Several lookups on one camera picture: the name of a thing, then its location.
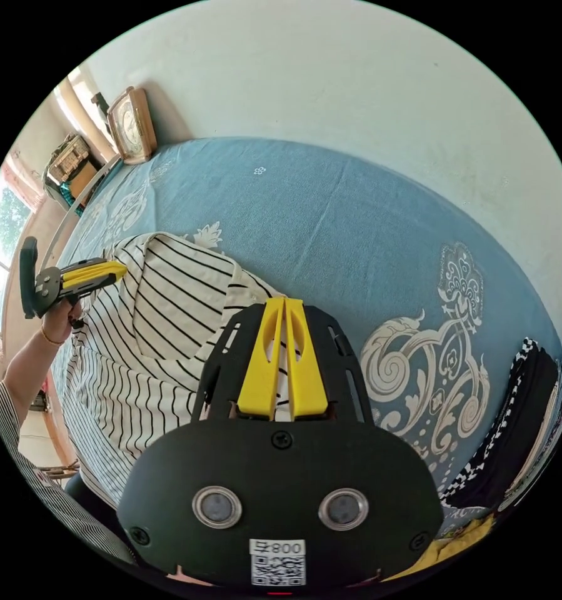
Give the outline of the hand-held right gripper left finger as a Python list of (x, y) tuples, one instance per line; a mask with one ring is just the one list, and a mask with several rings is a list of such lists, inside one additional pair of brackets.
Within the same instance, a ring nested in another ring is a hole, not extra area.
[(281, 330), (285, 298), (267, 300), (237, 401), (246, 418), (273, 418), (278, 388)]

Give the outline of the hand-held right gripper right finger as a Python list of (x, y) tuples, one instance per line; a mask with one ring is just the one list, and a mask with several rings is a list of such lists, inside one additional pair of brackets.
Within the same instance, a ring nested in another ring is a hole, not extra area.
[(292, 418), (324, 416), (328, 400), (301, 300), (284, 300), (289, 411)]

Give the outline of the person's left hand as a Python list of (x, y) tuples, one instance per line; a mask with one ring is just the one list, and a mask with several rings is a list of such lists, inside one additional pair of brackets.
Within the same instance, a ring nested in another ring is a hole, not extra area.
[(59, 301), (42, 318), (43, 337), (53, 346), (62, 345), (73, 330), (73, 322), (80, 320), (81, 316), (80, 302), (71, 304), (68, 299)]

